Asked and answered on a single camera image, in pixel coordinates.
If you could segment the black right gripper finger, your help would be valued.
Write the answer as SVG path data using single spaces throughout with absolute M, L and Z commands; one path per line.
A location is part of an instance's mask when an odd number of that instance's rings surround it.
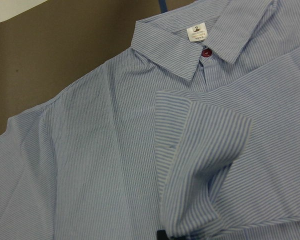
M 157 229 L 156 240 L 168 240 L 168 235 L 164 226 L 160 226 Z

